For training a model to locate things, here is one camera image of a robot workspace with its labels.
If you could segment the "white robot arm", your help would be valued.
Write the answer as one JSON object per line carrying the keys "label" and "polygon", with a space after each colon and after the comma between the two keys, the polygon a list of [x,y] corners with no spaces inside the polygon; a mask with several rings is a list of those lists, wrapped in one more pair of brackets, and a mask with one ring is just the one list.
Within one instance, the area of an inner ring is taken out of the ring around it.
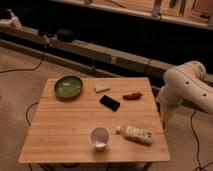
{"label": "white robot arm", "polygon": [[156,102],[160,107],[160,119],[165,124],[173,111],[187,99],[205,112],[213,114],[213,87],[204,82],[206,69],[199,61],[190,61],[168,69]]}

